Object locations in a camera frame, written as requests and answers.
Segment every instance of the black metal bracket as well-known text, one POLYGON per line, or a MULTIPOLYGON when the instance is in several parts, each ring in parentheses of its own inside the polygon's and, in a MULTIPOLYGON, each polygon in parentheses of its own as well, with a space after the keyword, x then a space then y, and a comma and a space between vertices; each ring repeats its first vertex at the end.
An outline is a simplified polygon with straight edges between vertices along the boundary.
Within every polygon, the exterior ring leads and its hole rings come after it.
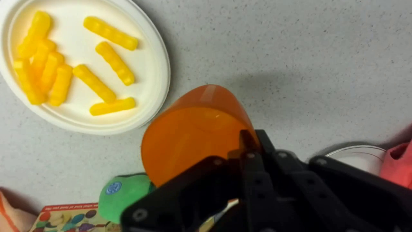
POLYGON ((241 132, 241 157, 211 155, 127 207, 124 230, 412 232, 412 191, 328 157, 309 164, 276 150, 264 130, 241 132))

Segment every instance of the screw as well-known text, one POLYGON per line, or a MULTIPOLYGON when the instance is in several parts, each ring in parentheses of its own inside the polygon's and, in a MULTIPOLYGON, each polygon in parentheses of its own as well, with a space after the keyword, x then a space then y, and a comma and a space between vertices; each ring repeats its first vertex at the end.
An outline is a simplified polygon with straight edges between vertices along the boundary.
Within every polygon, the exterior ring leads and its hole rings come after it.
POLYGON ((324 159, 324 158, 318 158, 317 162, 318 162, 319 164, 326 164, 326 163, 327 163, 327 159, 324 159))
POLYGON ((138 208, 134 213, 133 213, 133 218, 135 221, 142 221, 148 216, 148 212, 145 208, 138 208))
POLYGON ((282 151, 282 153, 279 153, 279 157, 281 157, 281 158, 286 158, 286 157, 287 157, 287 153, 283 153, 283 151, 282 151))
POLYGON ((219 166, 219 164, 221 164, 221 163, 223 163, 223 160, 221 160, 221 159, 219 159, 219 158, 215 158, 215 159, 214 159, 214 163, 215 163, 216 166, 219 166))
POLYGON ((255 153, 247 153, 246 155, 247 155, 248 158, 255 158, 255 157, 256 157, 255 153))

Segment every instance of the table surface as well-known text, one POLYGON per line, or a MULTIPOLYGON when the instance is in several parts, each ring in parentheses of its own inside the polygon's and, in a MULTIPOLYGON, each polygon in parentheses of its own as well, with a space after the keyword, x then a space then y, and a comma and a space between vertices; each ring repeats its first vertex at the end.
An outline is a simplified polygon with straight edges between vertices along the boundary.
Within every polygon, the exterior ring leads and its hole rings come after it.
MULTIPOLYGON (((166 105, 203 83, 230 88, 255 127, 303 159, 411 132, 412 1, 136 0, 167 44, 166 105)), ((39 209, 97 200, 143 171, 144 128, 94 136, 27 109, 0 79, 0 185, 39 209)))

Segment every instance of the orange plastic cup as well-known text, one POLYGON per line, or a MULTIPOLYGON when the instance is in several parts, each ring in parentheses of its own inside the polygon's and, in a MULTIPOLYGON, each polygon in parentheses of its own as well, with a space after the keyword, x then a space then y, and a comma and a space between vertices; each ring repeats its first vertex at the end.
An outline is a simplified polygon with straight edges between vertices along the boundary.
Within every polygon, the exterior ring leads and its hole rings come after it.
POLYGON ((196 87, 147 128, 142 141, 144 168, 155 185, 162 185, 207 155, 228 158, 234 150, 242 151, 241 130, 256 139, 248 115, 229 90, 219 84, 196 87))

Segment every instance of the colorful box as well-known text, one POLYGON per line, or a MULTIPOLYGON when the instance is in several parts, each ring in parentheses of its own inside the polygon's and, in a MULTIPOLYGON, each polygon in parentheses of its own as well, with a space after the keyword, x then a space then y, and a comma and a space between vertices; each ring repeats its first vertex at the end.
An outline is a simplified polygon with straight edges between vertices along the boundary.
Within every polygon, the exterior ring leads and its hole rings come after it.
POLYGON ((120 232, 117 224, 98 213, 98 203, 45 206, 31 232, 120 232))

